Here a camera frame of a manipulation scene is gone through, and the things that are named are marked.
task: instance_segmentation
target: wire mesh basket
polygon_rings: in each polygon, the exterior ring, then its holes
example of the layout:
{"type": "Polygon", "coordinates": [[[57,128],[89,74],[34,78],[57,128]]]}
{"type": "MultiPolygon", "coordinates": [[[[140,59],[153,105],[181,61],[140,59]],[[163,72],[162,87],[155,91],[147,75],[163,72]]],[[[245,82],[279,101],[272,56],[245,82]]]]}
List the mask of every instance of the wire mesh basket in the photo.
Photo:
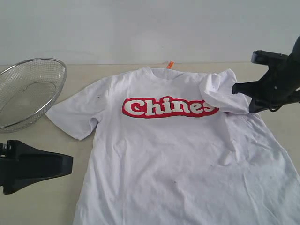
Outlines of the wire mesh basket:
{"type": "Polygon", "coordinates": [[[56,101],[66,77],[66,65],[51,58],[22,61],[1,72],[0,132],[36,122],[56,101]]]}

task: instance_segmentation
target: white t-shirt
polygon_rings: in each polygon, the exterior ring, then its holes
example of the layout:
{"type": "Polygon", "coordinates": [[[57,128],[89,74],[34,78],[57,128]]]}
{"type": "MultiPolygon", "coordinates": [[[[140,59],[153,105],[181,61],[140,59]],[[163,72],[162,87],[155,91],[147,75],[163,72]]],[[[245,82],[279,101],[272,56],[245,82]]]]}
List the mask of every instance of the white t-shirt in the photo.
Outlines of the white t-shirt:
{"type": "Polygon", "coordinates": [[[300,179],[233,71],[142,68],[101,79],[47,116],[96,128],[74,225],[298,225],[300,179]]]}

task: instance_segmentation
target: orange tag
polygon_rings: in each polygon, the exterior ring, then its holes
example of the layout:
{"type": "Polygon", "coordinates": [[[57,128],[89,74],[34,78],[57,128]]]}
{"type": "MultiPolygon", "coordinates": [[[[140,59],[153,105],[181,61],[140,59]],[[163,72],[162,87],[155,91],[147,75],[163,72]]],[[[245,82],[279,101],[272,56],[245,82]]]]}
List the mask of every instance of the orange tag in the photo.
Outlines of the orange tag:
{"type": "Polygon", "coordinates": [[[168,66],[167,66],[167,69],[172,69],[173,65],[174,65],[174,62],[170,61],[168,66]]]}

